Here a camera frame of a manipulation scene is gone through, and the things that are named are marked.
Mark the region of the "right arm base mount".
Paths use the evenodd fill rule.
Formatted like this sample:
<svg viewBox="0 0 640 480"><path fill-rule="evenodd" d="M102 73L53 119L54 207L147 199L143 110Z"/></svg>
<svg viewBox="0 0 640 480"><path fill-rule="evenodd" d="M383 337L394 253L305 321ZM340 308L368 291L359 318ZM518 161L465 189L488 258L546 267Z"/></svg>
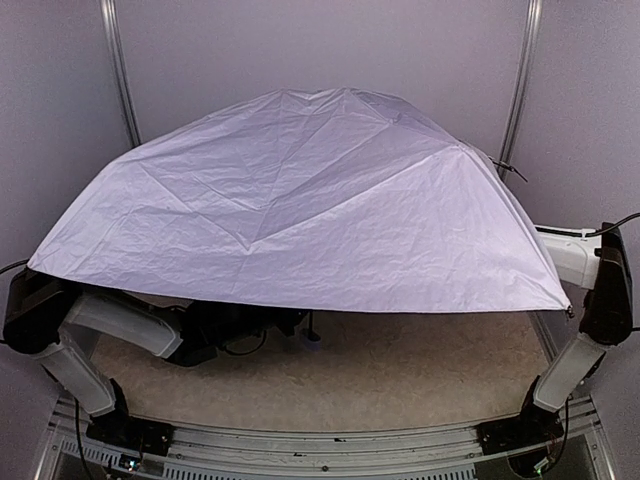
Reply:
<svg viewBox="0 0 640 480"><path fill-rule="evenodd" d="M478 440L484 455L517 450L564 435L558 413L535 408L518 415L487 421L476 427Z"/></svg>

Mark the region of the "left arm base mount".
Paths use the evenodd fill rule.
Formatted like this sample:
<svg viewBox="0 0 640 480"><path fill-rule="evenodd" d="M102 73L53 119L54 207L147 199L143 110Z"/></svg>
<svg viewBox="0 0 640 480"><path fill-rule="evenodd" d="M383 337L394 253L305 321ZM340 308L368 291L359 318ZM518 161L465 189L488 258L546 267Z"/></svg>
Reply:
<svg viewBox="0 0 640 480"><path fill-rule="evenodd" d="M86 435L105 444L166 457L174 431L168 423L111 412L92 417Z"/></svg>

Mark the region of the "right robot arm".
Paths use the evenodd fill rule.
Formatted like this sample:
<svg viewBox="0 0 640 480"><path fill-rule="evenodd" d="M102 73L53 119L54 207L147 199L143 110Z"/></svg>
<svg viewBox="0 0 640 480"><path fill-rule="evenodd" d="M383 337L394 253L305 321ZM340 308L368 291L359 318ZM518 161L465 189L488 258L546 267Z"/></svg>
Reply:
<svg viewBox="0 0 640 480"><path fill-rule="evenodd" d="M577 332L531 387L538 410L557 412L612 348L634 328L633 280L622 233L617 224L599 229L539 226L560 280L584 293Z"/></svg>

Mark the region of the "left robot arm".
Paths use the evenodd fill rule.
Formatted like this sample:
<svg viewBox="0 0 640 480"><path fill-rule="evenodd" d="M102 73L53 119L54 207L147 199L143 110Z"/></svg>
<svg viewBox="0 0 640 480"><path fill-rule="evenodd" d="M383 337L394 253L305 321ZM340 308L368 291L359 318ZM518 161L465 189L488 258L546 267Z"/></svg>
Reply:
<svg viewBox="0 0 640 480"><path fill-rule="evenodd" d="M3 337L12 350L38 361L91 417L127 415L120 387L92 364L68 328L84 327L191 367L217 354L194 313L25 269L10 282Z"/></svg>

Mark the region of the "lilac folding umbrella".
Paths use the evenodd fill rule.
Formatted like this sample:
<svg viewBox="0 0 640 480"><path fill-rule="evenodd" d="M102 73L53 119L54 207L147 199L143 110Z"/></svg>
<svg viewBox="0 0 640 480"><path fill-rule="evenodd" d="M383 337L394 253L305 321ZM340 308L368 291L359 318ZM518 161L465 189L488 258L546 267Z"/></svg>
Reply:
<svg viewBox="0 0 640 480"><path fill-rule="evenodd" d="M408 102L280 90L110 162L31 256L79 283L362 313L565 311L493 164Z"/></svg>

